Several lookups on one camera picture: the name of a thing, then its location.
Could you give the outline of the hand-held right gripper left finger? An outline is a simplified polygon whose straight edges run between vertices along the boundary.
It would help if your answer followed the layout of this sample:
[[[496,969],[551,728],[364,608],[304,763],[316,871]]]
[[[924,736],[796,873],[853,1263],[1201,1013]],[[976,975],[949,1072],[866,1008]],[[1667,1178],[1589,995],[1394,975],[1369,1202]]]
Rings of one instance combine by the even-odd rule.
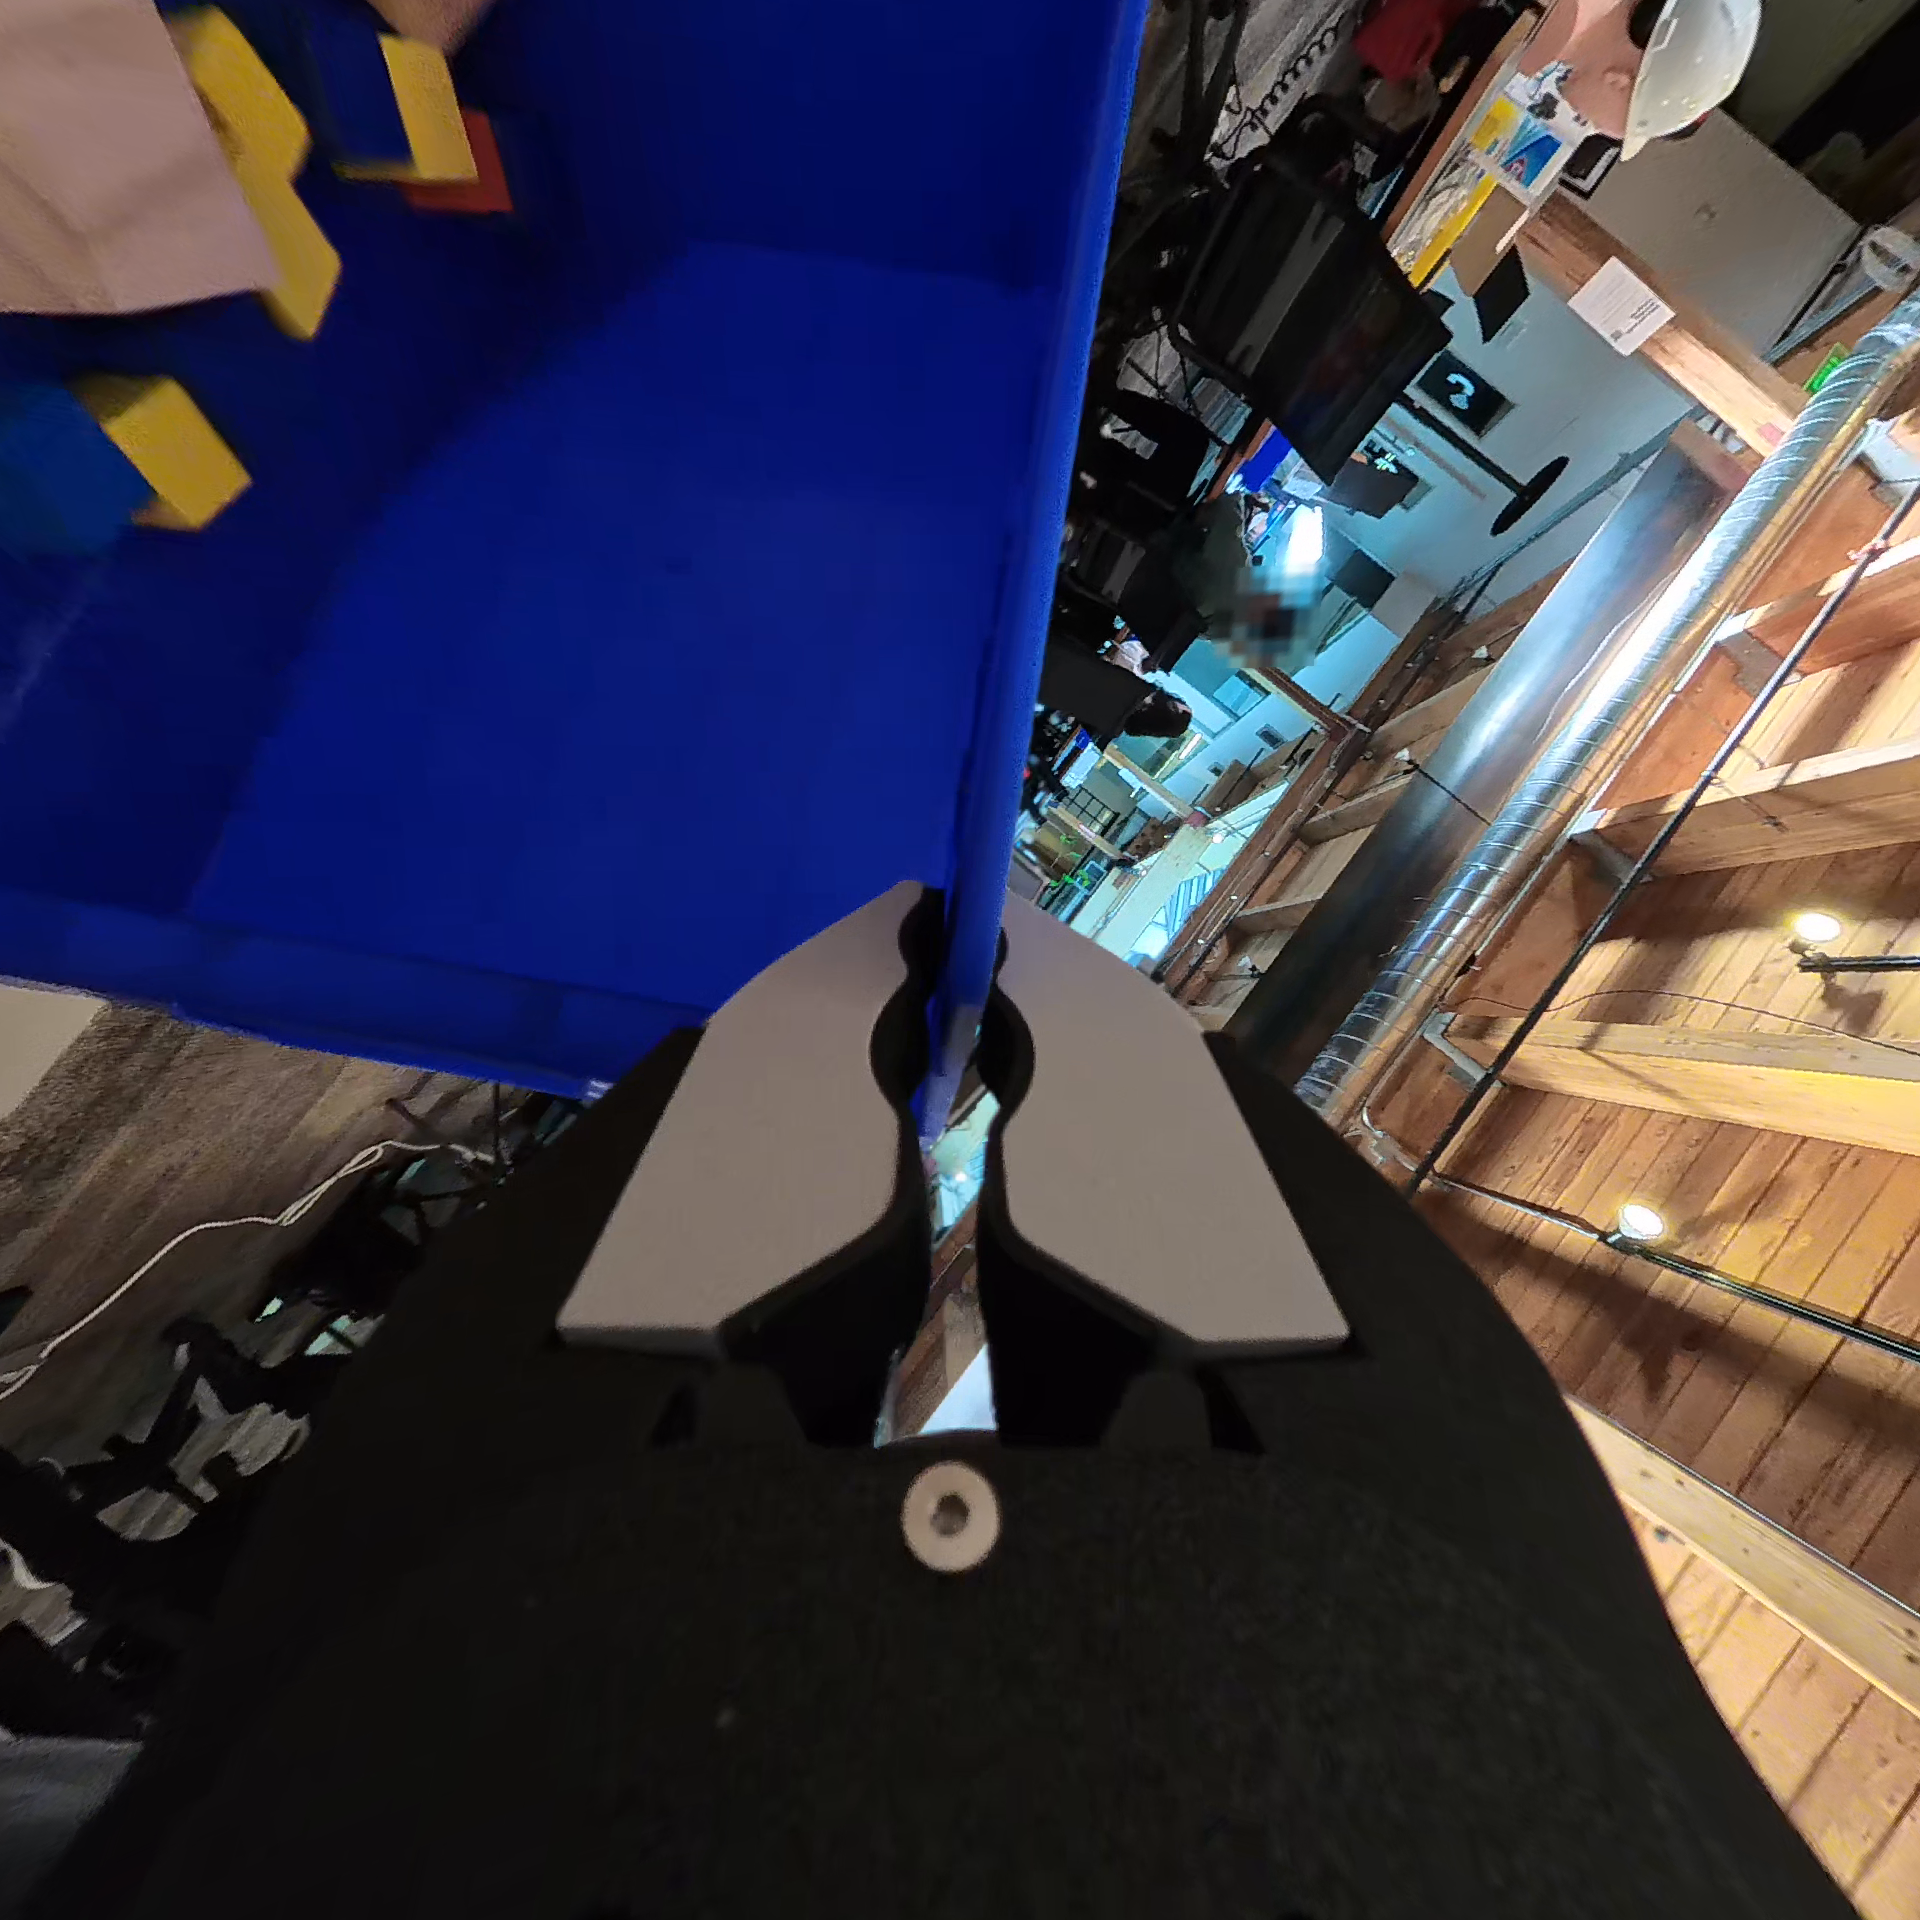
[[[916,1142],[940,898],[886,888],[703,1026],[560,1308],[571,1346],[767,1375],[821,1446],[870,1446],[921,1318]]]

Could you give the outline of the blue plastic bin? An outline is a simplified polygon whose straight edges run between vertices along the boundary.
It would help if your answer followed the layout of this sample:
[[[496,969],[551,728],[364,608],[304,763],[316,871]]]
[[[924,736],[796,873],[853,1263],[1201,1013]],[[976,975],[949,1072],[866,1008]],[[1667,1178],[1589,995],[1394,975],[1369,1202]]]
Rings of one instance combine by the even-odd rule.
[[[251,299],[13,323],[251,473],[3,553],[3,995],[540,1092],[914,879],[994,979],[1144,2],[494,2],[503,211],[304,178]]]

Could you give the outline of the white hard hat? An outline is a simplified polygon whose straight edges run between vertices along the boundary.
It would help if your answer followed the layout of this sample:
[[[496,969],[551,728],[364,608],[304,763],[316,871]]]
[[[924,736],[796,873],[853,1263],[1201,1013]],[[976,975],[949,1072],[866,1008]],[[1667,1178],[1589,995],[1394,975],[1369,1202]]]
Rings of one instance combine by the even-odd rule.
[[[1754,56],[1761,2],[1634,2],[1624,38],[1636,52],[1620,151],[1690,131],[1731,91]]]

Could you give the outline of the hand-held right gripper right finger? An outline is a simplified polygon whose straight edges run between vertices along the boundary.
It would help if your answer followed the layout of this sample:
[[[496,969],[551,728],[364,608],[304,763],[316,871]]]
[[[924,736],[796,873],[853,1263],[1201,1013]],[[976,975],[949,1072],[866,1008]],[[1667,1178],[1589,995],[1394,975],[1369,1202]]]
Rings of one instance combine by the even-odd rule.
[[[1009,1449],[1259,1449],[1240,1371],[1347,1319],[1201,1028],[1021,901],[979,1072],[976,1296]]]

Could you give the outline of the pile of wooden coloured cubes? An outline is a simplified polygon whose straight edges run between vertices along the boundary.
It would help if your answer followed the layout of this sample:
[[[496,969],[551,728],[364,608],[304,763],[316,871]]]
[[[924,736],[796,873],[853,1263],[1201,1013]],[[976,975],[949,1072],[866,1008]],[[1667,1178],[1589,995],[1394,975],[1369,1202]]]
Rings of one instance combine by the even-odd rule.
[[[251,299],[316,339],[341,253],[304,178],[503,211],[451,59],[490,2],[4,2],[3,326]],[[3,346],[3,552],[203,532],[251,473],[179,375],[31,376]]]

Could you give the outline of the black monitor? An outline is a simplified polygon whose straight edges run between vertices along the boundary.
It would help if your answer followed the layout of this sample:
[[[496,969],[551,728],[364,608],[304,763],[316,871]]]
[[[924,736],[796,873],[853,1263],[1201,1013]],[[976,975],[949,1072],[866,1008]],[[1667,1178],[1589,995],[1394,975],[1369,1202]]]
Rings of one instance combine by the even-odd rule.
[[[1167,331],[1323,483],[1451,346],[1377,225],[1287,158],[1259,158],[1229,182]]]

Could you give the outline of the silver ventilation duct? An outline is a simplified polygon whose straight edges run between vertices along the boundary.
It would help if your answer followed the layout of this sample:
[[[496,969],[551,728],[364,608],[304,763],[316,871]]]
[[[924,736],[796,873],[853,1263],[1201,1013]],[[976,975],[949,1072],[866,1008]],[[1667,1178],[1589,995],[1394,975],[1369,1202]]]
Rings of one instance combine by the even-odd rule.
[[[1381,1072],[1447,992],[1456,969],[1519,898],[1530,868],[1630,752],[1644,721],[1681,671],[1761,579],[1830,483],[1889,416],[1917,371],[1917,293],[1907,293],[1827,376],[1787,441],[1729,502],[1674,583],[1614,646],[1571,716],[1547,736],[1476,842],[1456,855],[1441,886],[1356,1006],[1296,1082],[1331,1128],[1356,1119]]]

